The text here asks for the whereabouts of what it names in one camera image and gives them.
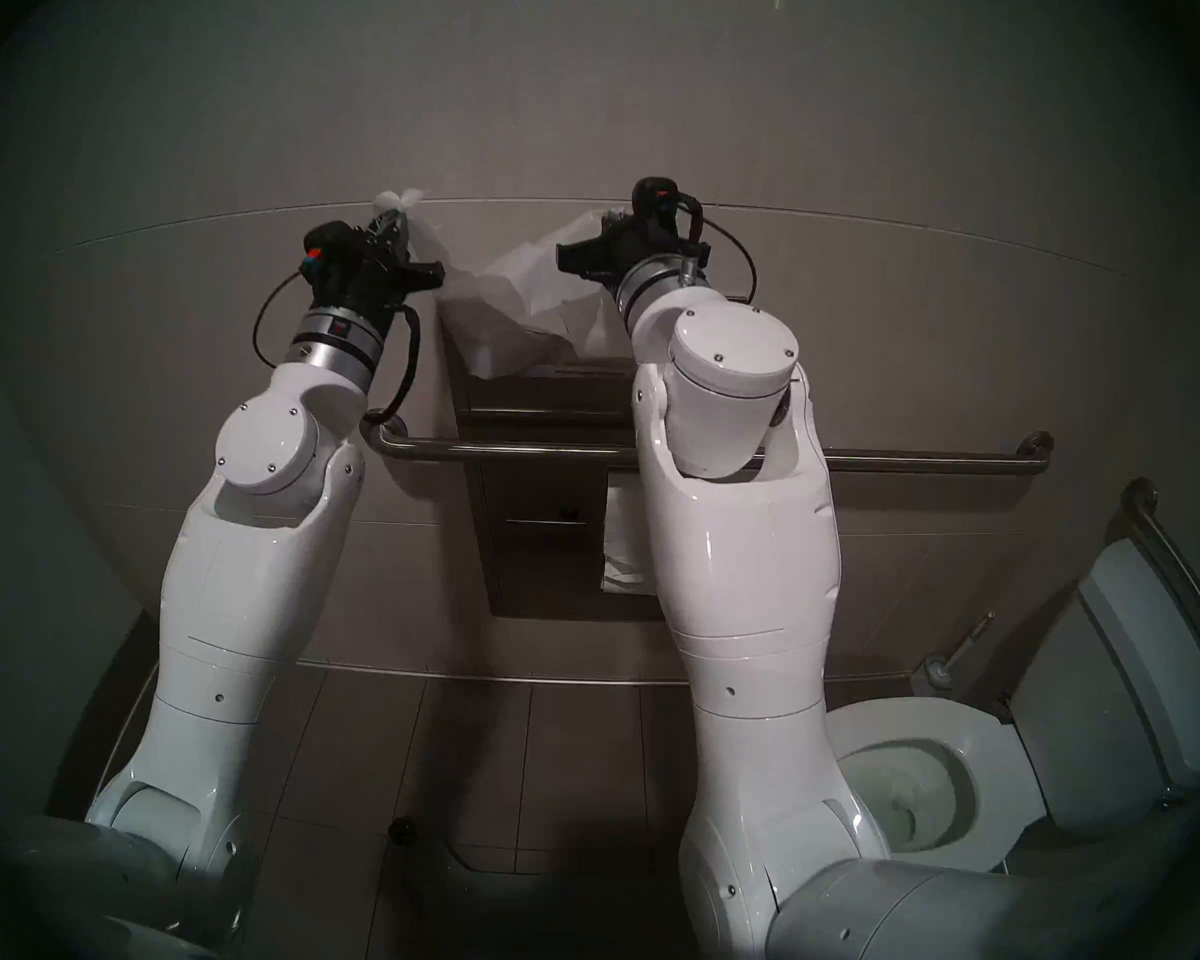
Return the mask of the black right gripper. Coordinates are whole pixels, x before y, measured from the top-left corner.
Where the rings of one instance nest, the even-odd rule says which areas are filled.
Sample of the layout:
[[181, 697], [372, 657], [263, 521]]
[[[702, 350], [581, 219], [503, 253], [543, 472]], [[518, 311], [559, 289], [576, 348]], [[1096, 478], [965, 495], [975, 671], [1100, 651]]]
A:
[[637, 220], [626, 210], [607, 210], [598, 215], [600, 238], [556, 245], [556, 269], [575, 278], [592, 281], [604, 288], [618, 288], [626, 274], [654, 256], [671, 256], [673, 266], [683, 258], [690, 242], [691, 226], [686, 214], [649, 216]]

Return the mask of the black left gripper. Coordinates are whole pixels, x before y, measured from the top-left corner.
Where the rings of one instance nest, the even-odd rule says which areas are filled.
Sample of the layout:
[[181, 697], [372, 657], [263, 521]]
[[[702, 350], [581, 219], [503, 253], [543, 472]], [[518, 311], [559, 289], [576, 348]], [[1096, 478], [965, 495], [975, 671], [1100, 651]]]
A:
[[332, 304], [360, 314], [394, 310], [413, 293], [445, 282], [442, 262], [412, 254], [410, 220], [401, 208], [376, 212], [368, 230], [346, 230], [332, 245]]

